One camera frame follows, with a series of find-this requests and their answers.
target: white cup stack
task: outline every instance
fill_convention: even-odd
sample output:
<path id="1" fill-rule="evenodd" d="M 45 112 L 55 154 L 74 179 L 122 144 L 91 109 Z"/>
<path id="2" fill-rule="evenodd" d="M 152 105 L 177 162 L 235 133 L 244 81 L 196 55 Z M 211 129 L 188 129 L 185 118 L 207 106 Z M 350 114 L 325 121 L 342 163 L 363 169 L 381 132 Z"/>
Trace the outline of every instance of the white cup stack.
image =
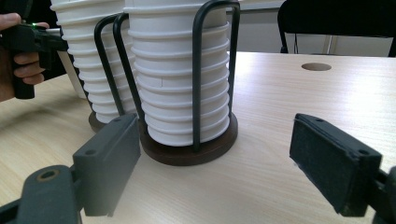
<path id="1" fill-rule="evenodd" d="M 207 0 L 126 0 L 128 34 L 149 135 L 171 147 L 192 145 L 192 24 Z M 230 97 L 226 10 L 204 22 L 201 74 L 201 143 L 228 128 Z"/>
<path id="2" fill-rule="evenodd" d="M 106 73 L 102 66 L 98 50 L 94 42 L 94 28 L 102 18 L 121 13 L 125 6 L 124 0 L 51 0 L 51 9 L 55 11 L 62 27 L 63 39 L 69 46 L 68 52 L 73 55 L 74 66 L 79 69 L 79 78 L 84 81 L 84 90 L 96 118 L 102 123 L 109 123 L 119 116 Z M 132 38 L 128 36 L 128 22 L 122 25 L 122 38 L 125 48 L 132 46 Z M 111 71 L 119 89 L 122 105 L 126 113 L 135 113 L 134 100 L 129 91 L 128 82 L 122 69 L 120 56 L 112 33 L 112 24 L 104 28 L 102 40 L 106 49 Z M 130 63 L 134 55 L 128 52 Z"/>

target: black chair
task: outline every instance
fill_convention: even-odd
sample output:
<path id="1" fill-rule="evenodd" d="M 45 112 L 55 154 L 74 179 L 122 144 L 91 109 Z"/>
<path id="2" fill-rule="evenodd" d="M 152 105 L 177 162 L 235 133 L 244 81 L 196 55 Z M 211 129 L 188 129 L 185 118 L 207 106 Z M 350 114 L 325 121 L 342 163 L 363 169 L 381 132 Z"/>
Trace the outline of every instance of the black chair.
<path id="1" fill-rule="evenodd" d="M 281 53 L 289 53 L 285 33 L 396 37 L 396 0 L 287 0 L 277 22 Z M 393 38 L 389 57 L 395 56 Z"/>

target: table surface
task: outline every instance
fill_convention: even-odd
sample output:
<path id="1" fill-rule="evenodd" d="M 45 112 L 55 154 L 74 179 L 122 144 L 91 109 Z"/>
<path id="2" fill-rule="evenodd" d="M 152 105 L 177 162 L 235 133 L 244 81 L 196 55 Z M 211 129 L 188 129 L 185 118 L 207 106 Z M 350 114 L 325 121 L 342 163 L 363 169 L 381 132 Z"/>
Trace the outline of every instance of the table surface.
<path id="1" fill-rule="evenodd" d="M 308 71 L 304 63 L 326 63 Z M 238 52 L 233 112 L 238 137 L 202 165 L 158 163 L 142 150 L 114 217 L 83 223 L 371 223 L 341 217 L 289 157 L 293 119 L 305 113 L 350 133 L 395 165 L 396 59 Z M 67 76 L 36 86 L 36 98 L 0 104 L 0 205 L 24 179 L 72 154 L 94 132 L 91 109 Z"/>

